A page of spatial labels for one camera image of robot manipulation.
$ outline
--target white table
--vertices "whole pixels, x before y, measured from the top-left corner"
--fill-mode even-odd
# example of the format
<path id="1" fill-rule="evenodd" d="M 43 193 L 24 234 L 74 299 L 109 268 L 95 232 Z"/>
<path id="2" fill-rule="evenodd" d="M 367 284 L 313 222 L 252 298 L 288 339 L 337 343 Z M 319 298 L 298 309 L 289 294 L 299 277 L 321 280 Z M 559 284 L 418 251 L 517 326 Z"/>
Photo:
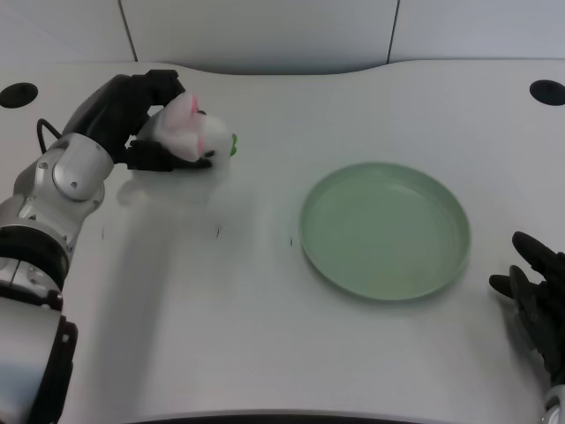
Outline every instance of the white table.
<path id="1" fill-rule="evenodd" d="M 113 171 L 64 287 L 79 343 L 63 424 L 259 409 L 537 422 L 546 375 L 488 277 L 525 266 L 514 231 L 565 247 L 565 106 L 529 93 L 534 80 L 565 82 L 565 62 L 413 62 L 326 77 L 3 66 L 0 86 L 29 81 L 40 94 L 0 110 L 0 196 L 40 153 L 39 117 L 63 129 L 106 80 L 151 68 L 177 69 L 238 134 L 238 152 L 215 181 Z M 473 237 L 461 281 L 410 304 L 373 303 L 307 264 L 301 202 L 330 171 L 363 161 L 402 163 L 453 191 Z"/>

